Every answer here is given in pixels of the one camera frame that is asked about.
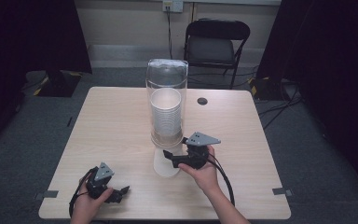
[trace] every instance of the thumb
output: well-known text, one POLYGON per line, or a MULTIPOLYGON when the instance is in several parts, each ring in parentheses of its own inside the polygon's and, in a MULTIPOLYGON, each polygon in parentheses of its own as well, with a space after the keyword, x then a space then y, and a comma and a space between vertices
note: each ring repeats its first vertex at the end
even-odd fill
POLYGON ((191 167, 191 166, 189 166, 189 165, 187 165, 187 164, 184 164, 184 163, 179 163, 178 167, 179 167, 181 170, 185 171, 188 175, 191 175, 191 176, 194 177, 194 174, 195 174, 194 172, 195 172, 195 170, 193 169, 193 167, 191 167))
POLYGON ((112 188, 108 188, 108 189, 106 189, 106 190, 101 194, 101 196, 100 196, 98 199, 96 199, 95 201, 97 201, 98 204, 103 204, 104 201, 106 201, 106 200, 110 197, 110 195, 112 195, 112 193, 113 193, 113 189, 112 189, 112 188))

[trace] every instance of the transparent container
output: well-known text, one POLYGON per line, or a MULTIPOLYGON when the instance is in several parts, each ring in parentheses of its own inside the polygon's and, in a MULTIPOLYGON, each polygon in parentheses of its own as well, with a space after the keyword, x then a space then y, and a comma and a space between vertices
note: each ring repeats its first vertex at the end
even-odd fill
POLYGON ((151 114, 151 139, 157 147, 174 147, 183 138, 188 64, 150 60, 146 88, 151 114))

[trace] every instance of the chair seat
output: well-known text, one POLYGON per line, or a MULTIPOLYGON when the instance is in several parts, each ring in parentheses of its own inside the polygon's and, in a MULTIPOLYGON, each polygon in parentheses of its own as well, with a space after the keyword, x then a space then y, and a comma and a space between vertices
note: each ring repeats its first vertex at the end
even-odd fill
POLYGON ((232 66, 235 64, 231 40, 191 36, 188 39, 188 62, 216 63, 232 66))

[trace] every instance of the table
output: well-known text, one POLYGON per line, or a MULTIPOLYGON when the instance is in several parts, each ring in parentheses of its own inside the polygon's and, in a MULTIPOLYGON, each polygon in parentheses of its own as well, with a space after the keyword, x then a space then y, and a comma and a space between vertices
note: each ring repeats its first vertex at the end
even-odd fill
MULTIPOLYGON (((78 180, 106 162, 116 173, 109 186, 131 189, 121 203, 105 203, 98 219, 217 219, 211 204, 191 176, 162 177, 153 169, 150 112, 145 88, 94 87, 81 108, 39 216, 69 218, 68 203, 78 180)), ((249 219, 291 216, 269 145, 248 91, 192 90, 186 93, 185 136, 198 131, 219 138, 215 156, 234 190, 236 207, 249 219), (200 98, 208 100, 199 105, 200 98)), ((228 196, 227 186, 218 174, 228 196)))

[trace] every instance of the gray carpet floor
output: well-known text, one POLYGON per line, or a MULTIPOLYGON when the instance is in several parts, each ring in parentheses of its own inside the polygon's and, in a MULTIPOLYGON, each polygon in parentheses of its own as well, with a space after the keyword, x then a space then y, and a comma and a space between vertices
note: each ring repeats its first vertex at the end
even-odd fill
MULTIPOLYGON (((33 96, 44 72, 27 74, 29 83, 20 111, 0 132, 0 223, 69 223, 43 220, 38 216, 41 201, 34 199, 48 188, 77 115, 93 86, 144 87, 145 68, 94 68, 85 74, 71 98, 33 96)), ((209 70, 190 70, 189 88, 226 89, 230 76, 208 75, 209 70)), ((242 68, 236 90, 248 91, 243 84, 252 68, 242 68)), ((289 95, 296 85, 287 85, 289 95)), ((282 101, 257 101, 259 113, 282 101)), ((260 115, 266 137, 292 216, 287 220, 253 220, 253 223, 358 223, 358 176, 351 165, 332 146, 321 124, 306 105, 288 106, 260 115)), ((119 221, 112 223, 172 223, 119 221)))

